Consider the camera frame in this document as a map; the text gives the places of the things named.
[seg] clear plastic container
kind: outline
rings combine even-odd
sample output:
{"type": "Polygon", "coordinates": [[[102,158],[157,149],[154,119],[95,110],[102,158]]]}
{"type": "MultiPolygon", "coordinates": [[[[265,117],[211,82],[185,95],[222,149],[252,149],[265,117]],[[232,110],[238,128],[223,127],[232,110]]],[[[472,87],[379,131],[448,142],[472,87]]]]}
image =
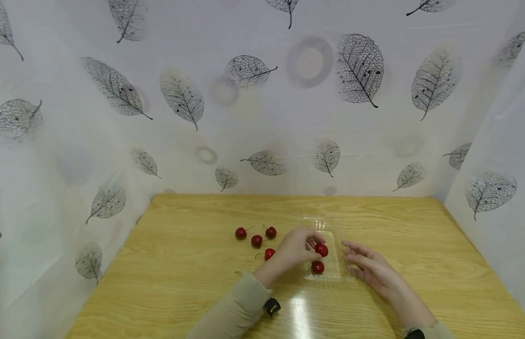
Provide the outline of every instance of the clear plastic container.
{"type": "Polygon", "coordinates": [[[344,252],[342,250],[341,240],[344,239],[344,237],[338,228],[337,219],[303,217],[301,225],[308,226],[320,232],[327,241],[325,245],[329,249],[329,254],[321,259],[325,265],[323,273],[314,274],[314,272],[312,272],[312,263],[309,262],[305,264],[304,278],[331,282],[343,282],[354,279],[354,276],[352,276],[351,272],[346,268],[345,262],[342,259],[344,252]]]}

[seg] table surface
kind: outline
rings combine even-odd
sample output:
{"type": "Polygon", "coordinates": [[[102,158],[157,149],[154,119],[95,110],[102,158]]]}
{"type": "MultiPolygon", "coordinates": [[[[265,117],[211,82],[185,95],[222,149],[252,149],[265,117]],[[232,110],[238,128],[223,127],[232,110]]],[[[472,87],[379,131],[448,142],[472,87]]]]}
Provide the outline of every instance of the table surface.
{"type": "MultiPolygon", "coordinates": [[[[456,338],[525,338],[525,315],[495,273],[431,198],[158,195],[67,335],[69,339],[181,339],[302,216],[337,218],[340,233],[385,256],[456,338]],[[278,236],[252,249],[262,224],[278,236]],[[248,228],[248,239],[234,231],[248,228]]],[[[251,339],[401,338],[392,310],[358,280],[286,275],[282,309],[251,339]]]]}

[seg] cherry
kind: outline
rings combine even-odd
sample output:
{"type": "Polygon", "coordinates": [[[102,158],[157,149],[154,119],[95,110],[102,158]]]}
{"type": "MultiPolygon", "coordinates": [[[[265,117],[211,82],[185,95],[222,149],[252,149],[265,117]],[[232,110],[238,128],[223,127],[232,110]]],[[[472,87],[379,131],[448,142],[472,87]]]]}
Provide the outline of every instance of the cherry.
{"type": "Polygon", "coordinates": [[[316,260],[312,262],[312,272],[314,274],[321,274],[323,273],[324,270],[325,270],[325,265],[321,261],[316,260]]]}
{"type": "Polygon", "coordinates": [[[329,249],[328,247],[323,243],[318,243],[315,246],[315,253],[319,253],[321,257],[326,257],[329,255],[329,249]]]}
{"type": "Polygon", "coordinates": [[[239,227],[239,228],[236,229],[236,232],[234,232],[234,235],[236,235],[236,237],[238,239],[245,239],[246,236],[247,236],[247,231],[249,231],[253,227],[250,227],[248,229],[244,229],[243,227],[239,227]]]}
{"type": "MultiPolygon", "coordinates": [[[[266,260],[269,260],[270,258],[272,258],[272,256],[274,255],[274,253],[276,253],[276,250],[274,249],[266,249],[264,251],[264,261],[266,260]]],[[[260,256],[262,253],[259,253],[255,256],[255,259],[260,256]]]]}
{"type": "Polygon", "coordinates": [[[278,234],[278,232],[276,231],[276,229],[273,228],[273,227],[271,227],[271,226],[270,226],[269,228],[266,229],[266,237],[267,237],[268,239],[274,239],[274,238],[276,238],[276,235],[277,235],[277,234],[278,234]]]}
{"type": "Polygon", "coordinates": [[[262,243],[263,237],[260,235],[253,235],[253,237],[251,238],[251,245],[253,245],[253,247],[256,247],[257,249],[261,247],[262,243]]]}

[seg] sleeve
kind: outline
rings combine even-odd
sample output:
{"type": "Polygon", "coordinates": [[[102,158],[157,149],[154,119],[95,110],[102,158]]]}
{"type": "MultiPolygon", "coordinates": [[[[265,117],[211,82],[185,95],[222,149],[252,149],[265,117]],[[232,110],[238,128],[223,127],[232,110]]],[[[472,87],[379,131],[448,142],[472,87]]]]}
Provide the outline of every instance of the sleeve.
{"type": "Polygon", "coordinates": [[[406,336],[406,339],[454,339],[447,326],[438,323],[433,327],[419,328],[406,336]]]}
{"type": "Polygon", "coordinates": [[[230,292],[198,321],[187,339],[241,338],[259,320],[271,294],[251,272],[245,272],[230,292]]]}

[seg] person's right hand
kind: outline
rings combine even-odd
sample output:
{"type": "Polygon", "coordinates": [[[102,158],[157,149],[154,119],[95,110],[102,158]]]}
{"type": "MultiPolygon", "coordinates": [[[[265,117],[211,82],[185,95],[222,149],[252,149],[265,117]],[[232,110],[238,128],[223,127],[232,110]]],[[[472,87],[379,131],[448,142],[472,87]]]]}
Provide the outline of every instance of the person's right hand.
{"type": "Polygon", "coordinates": [[[427,305],[381,254],[347,240],[343,240],[342,245],[345,246],[344,259],[357,266],[348,265],[351,273],[394,308],[402,328],[433,327],[437,324],[427,305]]]}
{"type": "Polygon", "coordinates": [[[395,299],[399,290],[408,286],[404,278],[389,265],[381,254],[367,246],[348,240],[342,240],[342,245],[349,271],[373,288],[383,300],[390,302],[395,299]]]}

